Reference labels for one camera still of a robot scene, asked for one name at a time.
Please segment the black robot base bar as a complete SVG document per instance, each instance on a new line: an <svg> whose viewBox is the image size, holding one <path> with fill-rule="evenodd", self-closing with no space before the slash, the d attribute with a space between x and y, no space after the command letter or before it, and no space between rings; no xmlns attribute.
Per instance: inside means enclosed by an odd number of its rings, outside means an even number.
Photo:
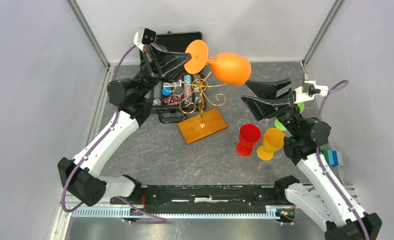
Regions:
<svg viewBox="0 0 394 240"><path fill-rule="evenodd" d="M280 206L269 185L147 185L126 198L151 214L261 214Z"/></svg>

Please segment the green wine glass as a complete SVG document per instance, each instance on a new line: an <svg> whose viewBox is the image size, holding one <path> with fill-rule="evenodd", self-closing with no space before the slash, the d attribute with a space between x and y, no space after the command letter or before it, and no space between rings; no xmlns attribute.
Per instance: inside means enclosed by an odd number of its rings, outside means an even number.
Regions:
<svg viewBox="0 0 394 240"><path fill-rule="evenodd" d="M302 112L305 110L305 105L304 105L304 103L300 102L300 103L298 103L297 105L298 105L298 108L299 108L300 113L302 113ZM276 127L277 129L279 129L279 130L281 130L281 131L283 131L283 132L287 131L287 128L286 128L278 119L275 119L274 125L275 125L275 127Z"/></svg>

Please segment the clear wine glass front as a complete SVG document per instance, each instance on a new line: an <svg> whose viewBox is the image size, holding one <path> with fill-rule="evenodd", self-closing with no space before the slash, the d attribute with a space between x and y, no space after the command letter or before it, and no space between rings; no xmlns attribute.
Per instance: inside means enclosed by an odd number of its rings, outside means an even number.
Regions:
<svg viewBox="0 0 394 240"><path fill-rule="evenodd" d="M244 125L250 124L251 122L246 118L241 118L237 121L237 128L241 129Z"/></svg>

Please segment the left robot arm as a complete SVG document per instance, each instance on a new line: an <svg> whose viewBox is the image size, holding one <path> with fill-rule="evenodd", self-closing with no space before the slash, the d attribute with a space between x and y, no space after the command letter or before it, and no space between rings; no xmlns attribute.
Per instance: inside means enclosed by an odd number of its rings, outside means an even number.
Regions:
<svg viewBox="0 0 394 240"><path fill-rule="evenodd" d="M139 47L143 59L139 71L132 78L113 79L107 85L109 102L116 111L103 130L72 159L63 157L58 171L63 186L61 206L67 213L66 194L79 200L78 205L93 206L103 198L123 197L135 204L142 197L132 178L107 177L101 171L122 142L146 121L153 102L146 95L161 82L174 82L185 71L184 65L191 59L189 53L168 51L156 43Z"/></svg>

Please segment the orange wine glass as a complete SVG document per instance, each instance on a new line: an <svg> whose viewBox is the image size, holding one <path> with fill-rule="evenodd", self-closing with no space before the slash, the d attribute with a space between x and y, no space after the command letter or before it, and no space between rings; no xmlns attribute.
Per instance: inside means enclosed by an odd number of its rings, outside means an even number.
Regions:
<svg viewBox="0 0 394 240"><path fill-rule="evenodd" d="M250 61L233 52L223 52L210 58L208 45L200 39L191 42L185 53L190 55L184 64L187 73L197 74L208 65L214 77L223 84L239 87L248 81L252 72Z"/></svg>

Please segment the clear wine glass back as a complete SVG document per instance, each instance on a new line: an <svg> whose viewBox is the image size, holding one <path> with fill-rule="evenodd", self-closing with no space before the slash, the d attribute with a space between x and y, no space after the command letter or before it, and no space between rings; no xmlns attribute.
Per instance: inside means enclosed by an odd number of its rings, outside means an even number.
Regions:
<svg viewBox="0 0 394 240"><path fill-rule="evenodd" d="M268 126L269 125L269 119L262 119L261 121L259 121L260 125L263 126Z"/></svg>

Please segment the yellow wine glass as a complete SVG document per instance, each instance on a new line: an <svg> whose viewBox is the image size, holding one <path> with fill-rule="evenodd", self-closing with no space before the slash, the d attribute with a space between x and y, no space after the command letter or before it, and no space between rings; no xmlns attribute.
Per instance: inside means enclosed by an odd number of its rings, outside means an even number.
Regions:
<svg viewBox="0 0 394 240"><path fill-rule="evenodd" d="M263 161L269 161L274 153L284 146L285 134L278 128L269 128L263 138L262 145L257 149L257 156Z"/></svg>

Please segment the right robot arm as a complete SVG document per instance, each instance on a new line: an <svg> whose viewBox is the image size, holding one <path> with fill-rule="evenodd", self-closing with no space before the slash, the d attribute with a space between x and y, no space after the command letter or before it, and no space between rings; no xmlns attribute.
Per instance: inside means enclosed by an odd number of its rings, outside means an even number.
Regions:
<svg viewBox="0 0 394 240"><path fill-rule="evenodd" d="M294 176L275 182L274 199L280 204L292 203L300 208L323 231L327 240L375 240L382 227L378 214L367 213L347 192L330 169L320 147L328 142L331 127L319 117L303 117L299 103L311 101L315 96L327 99L330 94L345 88L348 80L333 87L319 86L306 79L302 86L283 94L278 91L289 87L290 79L274 82L247 81L252 95L242 100L256 120L276 118L289 132L285 137L285 155L311 181L317 195L310 193Z"/></svg>

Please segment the red wine glass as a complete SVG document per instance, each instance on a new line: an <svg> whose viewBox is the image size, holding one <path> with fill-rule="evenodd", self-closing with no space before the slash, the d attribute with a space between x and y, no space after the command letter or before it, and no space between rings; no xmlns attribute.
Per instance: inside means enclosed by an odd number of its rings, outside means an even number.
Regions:
<svg viewBox="0 0 394 240"><path fill-rule="evenodd" d="M250 156L260 138L261 131L256 125L244 124L239 130L239 142L236 145L237 153L243 157Z"/></svg>

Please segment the clear wine glass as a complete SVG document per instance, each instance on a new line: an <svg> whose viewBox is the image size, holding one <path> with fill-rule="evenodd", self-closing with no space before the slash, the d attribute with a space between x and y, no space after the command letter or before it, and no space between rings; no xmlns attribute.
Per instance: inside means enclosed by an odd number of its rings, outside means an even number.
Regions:
<svg viewBox="0 0 394 240"><path fill-rule="evenodd" d="M269 119L262 119L261 121L259 121L260 125L263 126L268 126L269 125Z"/></svg>
<svg viewBox="0 0 394 240"><path fill-rule="evenodd" d="M237 121L237 128L241 129L244 125L250 124L251 122L246 118L241 118Z"/></svg>

